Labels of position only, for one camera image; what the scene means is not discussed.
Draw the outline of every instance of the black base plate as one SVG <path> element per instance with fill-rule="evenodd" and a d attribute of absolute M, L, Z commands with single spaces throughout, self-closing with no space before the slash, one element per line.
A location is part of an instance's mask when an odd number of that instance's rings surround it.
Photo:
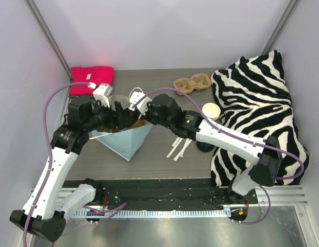
<path fill-rule="evenodd" d="M 211 187 L 211 179 L 103 180 L 108 208 L 127 202 L 125 210 L 219 210 L 229 204 L 226 188 Z M 82 181 L 65 181 L 63 187 L 76 188 Z M 255 191 L 247 195 L 249 204 L 258 203 Z"/>

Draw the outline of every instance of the gray table surface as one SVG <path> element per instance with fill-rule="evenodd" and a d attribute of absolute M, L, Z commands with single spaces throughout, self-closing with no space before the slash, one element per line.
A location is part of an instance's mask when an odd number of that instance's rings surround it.
<path fill-rule="evenodd" d="M 149 69 L 149 70 L 121 70 L 115 72 L 112 95 L 128 96 L 136 86 L 143 91 L 159 87 L 173 87 L 173 81 L 179 78 L 190 78 L 198 73 L 210 76 L 215 68 L 192 69 Z M 166 92 L 174 97 L 185 110 L 194 110 L 194 106 L 183 96 L 174 92 Z M 211 88 L 193 91 L 190 96 L 200 105 L 213 102 Z M 84 146 L 78 160 L 67 176 L 67 180 L 83 180 L 92 178 L 106 179 L 151 179 L 151 178 L 208 178 L 212 152 L 204 153 L 198 150 L 192 142 L 186 149 L 183 158 L 173 161 L 175 155 L 183 147 L 183 143 L 166 158 L 176 139 L 171 131 L 162 126 L 154 126 L 141 148 L 130 162 L 105 147 L 97 140 L 89 140 Z"/>

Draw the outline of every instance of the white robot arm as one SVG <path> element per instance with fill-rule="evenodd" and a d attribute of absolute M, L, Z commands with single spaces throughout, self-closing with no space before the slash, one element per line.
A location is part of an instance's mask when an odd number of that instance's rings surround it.
<path fill-rule="evenodd" d="M 101 126 L 123 129 L 131 126 L 140 117 L 154 125 L 170 129 L 179 137 L 224 148 L 250 162 L 250 166 L 236 176 L 228 188 L 229 196 L 233 200 L 240 200 L 259 184 L 274 185 L 281 161 L 280 155 L 246 144 L 223 134 L 220 130 L 247 138 L 253 143 L 279 147 L 278 140 L 274 137 L 264 142 L 261 138 L 247 136 L 211 121 L 218 127 L 219 130 L 216 130 L 198 112 L 183 111 L 176 101 L 166 94 L 158 95 L 153 100 L 145 98 L 135 107 L 134 104 L 144 94 L 134 92 L 130 98 L 129 109 L 122 109 L 116 102 L 116 111 L 113 111 L 107 98 L 111 90 L 107 85 L 98 87 L 93 93 L 95 104 L 84 98 L 75 98 L 70 102 L 65 123 L 55 131 L 51 142 L 53 166 L 31 215 L 28 232 L 54 242 L 62 234 L 65 223 L 72 214 L 89 202 L 103 198 L 102 185 L 87 179 L 68 197 L 57 202 L 66 175 L 88 141 L 89 132 Z M 23 209 L 14 210 L 10 216 L 10 221 L 21 229 L 24 228 L 26 216 L 33 206 L 34 197 L 39 192 L 46 173 L 47 167 Z"/>

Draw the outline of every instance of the cable clip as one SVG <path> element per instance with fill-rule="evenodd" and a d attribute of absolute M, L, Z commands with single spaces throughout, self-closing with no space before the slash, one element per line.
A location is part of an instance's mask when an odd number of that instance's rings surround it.
<path fill-rule="evenodd" d="M 90 82 L 87 87 L 90 89 L 96 89 L 97 85 L 94 82 Z"/>

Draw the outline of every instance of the red cloth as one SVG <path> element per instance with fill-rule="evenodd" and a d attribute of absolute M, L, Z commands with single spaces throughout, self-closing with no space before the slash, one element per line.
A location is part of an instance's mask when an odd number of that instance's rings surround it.
<path fill-rule="evenodd" d="M 113 68 L 108 66 L 96 66 L 96 67 L 72 67 L 71 77 L 73 82 L 94 82 L 96 85 L 101 83 L 112 84 L 113 80 Z M 91 95 L 93 89 L 87 87 L 87 85 L 72 86 L 69 90 L 70 96 L 78 95 Z"/>

